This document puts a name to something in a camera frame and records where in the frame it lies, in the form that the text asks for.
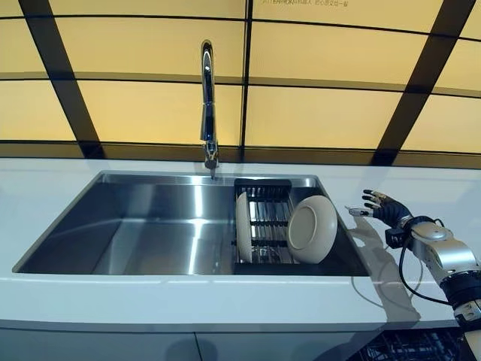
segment white countertop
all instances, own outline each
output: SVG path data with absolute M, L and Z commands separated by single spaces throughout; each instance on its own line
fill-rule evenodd
M 206 329 L 233 324 L 362 329 L 417 320 L 453 324 L 447 306 L 418 297 L 410 305 L 396 273 L 400 252 L 383 249 L 387 227 L 372 219 L 358 221 L 362 229 L 353 232 L 371 278 L 12 273 L 21 256 L 101 170 L 207 173 L 193 162 L 0 159 L 0 320 L 210 325 Z M 356 223 L 344 205 L 362 205 L 363 189 L 379 190 L 415 215 L 439 217 L 457 239 L 481 255 L 481 171 L 225 163 L 217 172 L 234 173 L 314 174 L 348 229 Z M 408 254 L 404 267 L 407 280 L 416 286 L 419 261 Z M 444 299 L 425 267 L 418 291 Z

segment white plate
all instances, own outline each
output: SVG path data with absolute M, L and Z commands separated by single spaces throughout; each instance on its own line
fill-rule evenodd
M 288 246 L 299 262 L 319 263 L 329 253 L 337 233 L 337 214 L 324 196 L 311 196 L 300 202 L 292 213 Z
M 242 193 L 235 202 L 235 223 L 237 227 L 237 248 L 241 259 L 253 261 L 252 233 L 250 232 L 250 216 L 247 204 L 247 193 Z

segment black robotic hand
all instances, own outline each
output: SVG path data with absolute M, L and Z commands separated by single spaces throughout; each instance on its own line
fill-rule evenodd
M 386 194 L 376 192 L 374 190 L 364 190 L 362 196 L 365 201 L 371 203 L 364 203 L 368 208 L 347 208 L 349 214 L 353 216 L 374 217 L 382 220 L 391 228 L 402 228 L 413 215 L 405 205 L 388 197 Z

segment cable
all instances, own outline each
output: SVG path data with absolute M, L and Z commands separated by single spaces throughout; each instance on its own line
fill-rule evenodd
M 441 226 L 444 226 L 443 221 L 440 220 L 439 218 L 436 218 L 436 219 L 434 220 L 434 222 L 435 222 L 435 223 L 436 223 L 436 222 L 439 222 L 439 224 L 440 224 Z
M 428 297 L 428 296 L 424 296 L 422 295 L 421 293 L 418 293 L 417 291 L 413 290 L 409 284 L 407 284 L 406 280 L 404 279 L 404 273 L 403 273 L 403 262 L 404 262 L 404 254 L 406 253 L 406 248 L 407 248 L 407 245 L 408 243 L 410 242 L 410 239 L 409 237 L 406 239 L 406 241 L 404 241 L 404 244 L 403 244 L 403 249 L 401 251 L 401 257 L 399 258 L 399 277 L 401 278 L 401 282 L 403 283 L 403 285 L 413 294 L 415 294 L 416 296 L 418 297 L 421 297 L 422 299 L 427 299 L 428 301 L 432 301 L 432 302 L 436 302 L 436 303 L 440 303 L 442 305 L 448 305 L 450 306 L 450 303 L 447 302 L 447 301 L 443 301 L 442 299 L 433 299 L 431 297 Z

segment robotic arm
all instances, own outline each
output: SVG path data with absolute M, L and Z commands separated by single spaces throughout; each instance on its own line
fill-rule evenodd
M 414 217 L 406 206 L 385 194 L 373 190 L 364 193 L 362 198 L 369 201 L 366 208 L 348 208 L 349 213 L 374 217 L 391 227 L 386 230 L 386 243 L 391 248 L 402 248 L 399 274 L 404 286 L 423 299 L 450 305 L 474 357 L 481 360 L 481 262 L 440 220 Z M 447 301 L 424 296 L 409 287 L 402 269 L 406 249 L 426 264 Z

